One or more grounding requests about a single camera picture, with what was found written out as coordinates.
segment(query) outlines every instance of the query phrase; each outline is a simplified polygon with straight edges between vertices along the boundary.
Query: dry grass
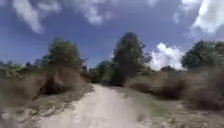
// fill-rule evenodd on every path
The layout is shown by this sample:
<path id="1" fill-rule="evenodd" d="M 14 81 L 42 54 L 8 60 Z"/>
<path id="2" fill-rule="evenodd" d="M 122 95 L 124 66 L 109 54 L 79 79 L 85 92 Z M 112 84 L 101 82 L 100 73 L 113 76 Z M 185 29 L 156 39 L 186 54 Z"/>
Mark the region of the dry grass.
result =
<path id="1" fill-rule="evenodd" d="M 137 90 L 143 93 L 148 93 L 150 91 L 150 80 L 147 76 L 138 76 L 127 80 L 127 82 L 124 84 L 124 87 Z"/>
<path id="2" fill-rule="evenodd" d="M 157 72 L 130 79 L 125 87 L 164 99 L 183 99 L 189 107 L 219 110 L 224 108 L 223 77 L 220 68 Z"/>
<path id="3" fill-rule="evenodd" d="M 140 92 L 150 92 L 166 99 L 180 98 L 185 88 L 177 72 L 158 72 L 150 77 L 138 76 L 126 82 L 125 87 Z"/>
<path id="4" fill-rule="evenodd" d="M 206 69 L 192 73 L 188 80 L 184 99 L 190 107 L 200 109 L 224 108 L 224 70 Z"/>
<path id="5" fill-rule="evenodd" d="M 77 99 L 75 97 L 80 97 L 90 88 L 80 74 L 70 68 L 49 68 L 44 72 L 27 74 L 20 80 L 0 80 L 0 110 L 65 92 L 72 94 L 72 99 Z"/>

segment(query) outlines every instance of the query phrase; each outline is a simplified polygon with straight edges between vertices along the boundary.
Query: sandy ground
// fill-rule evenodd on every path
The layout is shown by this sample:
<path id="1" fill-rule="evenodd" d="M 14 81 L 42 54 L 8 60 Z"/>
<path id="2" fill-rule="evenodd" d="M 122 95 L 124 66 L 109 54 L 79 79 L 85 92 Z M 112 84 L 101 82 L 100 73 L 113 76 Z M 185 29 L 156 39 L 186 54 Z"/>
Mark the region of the sandy ground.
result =
<path id="1" fill-rule="evenodd" d="M 150 128 L 144 109 L 117 91 L 94 85 L 94 92 L 73 102 L 73 109 L 42 117 L 40 128 Z"/>

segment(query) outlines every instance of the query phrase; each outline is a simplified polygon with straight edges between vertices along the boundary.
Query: bush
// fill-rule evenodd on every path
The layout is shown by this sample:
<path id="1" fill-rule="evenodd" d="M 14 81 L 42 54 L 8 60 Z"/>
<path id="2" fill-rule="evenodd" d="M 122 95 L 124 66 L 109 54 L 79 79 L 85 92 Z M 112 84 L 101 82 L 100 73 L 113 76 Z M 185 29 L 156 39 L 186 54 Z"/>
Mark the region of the bush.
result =
<path id="1" fill-rule="evenodd" d="M 179 99 L 185 88 L 180 72 L 159 72 L 152 78 L 151 91 L 165 99 Z"/>
<path id="2" fill-rule="evenodd" d="M 67 91 L 79 91 L 85 84 L 77 71 L 65 67 L 52 67 L 40 74 L 28 75 L 24 85 L 29 97 L 53 95 Z"/>
<path id="3" fill-rule="evenodd" d="M 179 99 L 185 84 L 178 72 L 157 72 L 150 77 L 139 76 L 126 82 L 129 87 L 141 92 L 150 92 L 166 99 Z"/>
<path id="4" fill-rule="evenodd" d="M 150 83 L 149 77 L 147 76 L 137 76 L 135 78 L 129 79 L 124 84 L 124 87 L 137 90 L 143 93 L 150 92 Z"/>
<path id="5" fill-rule="evenodd" d="M 204 69 L 188 77 L 184 99 L 187 105 L 202 109 L 224 108 L 224 70 Z"/>

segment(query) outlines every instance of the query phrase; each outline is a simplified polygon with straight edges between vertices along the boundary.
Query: tree canopy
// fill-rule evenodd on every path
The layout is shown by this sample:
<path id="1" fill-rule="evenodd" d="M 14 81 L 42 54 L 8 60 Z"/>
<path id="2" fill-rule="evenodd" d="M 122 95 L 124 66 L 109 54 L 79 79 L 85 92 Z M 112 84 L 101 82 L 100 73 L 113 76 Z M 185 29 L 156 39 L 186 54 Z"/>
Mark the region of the tree canopy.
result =
<path id="1" fill-rule="evenodd" d="M 150 57 L 144 54 L 144 48 L 144 43 L 133 32 L 126 33 L 118 41 L 112 58 L 113 84 L 122 84 L 126 78 L 135 76 L 144 68 L 145 63 L 150 60 Z"/>
<path id="2" fill-rule="evenodd" d="M 63 65 L 80 69 L 82 59 L 74 43 L 55 38 L 48 48 L 48 54 L 36 63 L 41 63 L 41 65 Z"/>
<path id="3" fill-rule="evenodd" d="M 182 58 L 182 65 L 188 69 L 220 66 L 223 63 L 224 43 L 199 41 Z"/>

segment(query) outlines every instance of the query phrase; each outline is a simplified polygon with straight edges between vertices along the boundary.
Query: brown grass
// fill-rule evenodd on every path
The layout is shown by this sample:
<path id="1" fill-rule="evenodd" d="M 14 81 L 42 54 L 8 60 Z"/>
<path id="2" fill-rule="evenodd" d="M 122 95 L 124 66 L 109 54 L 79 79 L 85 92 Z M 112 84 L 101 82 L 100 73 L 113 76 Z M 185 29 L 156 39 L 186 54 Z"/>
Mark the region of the brown grass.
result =
<path id="1" fill-rule="evenodd" d="M 126 82 L 125 87 L 150 92 L 166 99 L 179 99 L 185 85 L 178 72 L 157 72 L 150 77 L 133 78 Z"/>
<path id="2" fill-rule="evenodd" d="M 73 99 L 90 90 L 80 74 L 70 68 L 49 68 L 26 74 L 23 79 L 0 80 L 0 110 L 4 107 L 24 105 L 42 96 L 71 92 Z"/>
<path id="3" fill-rule="evenodd" d="M 206 69 L 193 73 L 187 80 L 184 95 L 187 105 L 200 109 L 224 108 L 224 70 Z"/>

